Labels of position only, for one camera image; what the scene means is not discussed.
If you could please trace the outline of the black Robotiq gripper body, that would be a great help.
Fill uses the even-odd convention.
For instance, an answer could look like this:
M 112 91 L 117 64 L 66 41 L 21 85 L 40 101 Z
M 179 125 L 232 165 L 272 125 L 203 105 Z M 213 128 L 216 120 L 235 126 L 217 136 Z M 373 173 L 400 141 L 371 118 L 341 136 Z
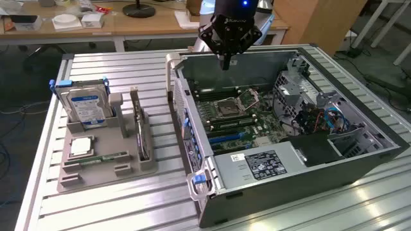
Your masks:
M 217 0 L 215 2 L 216 30 L 224 45 L 227 32 L 231 29 L 255 26 L 256 8 L 256 0 Z

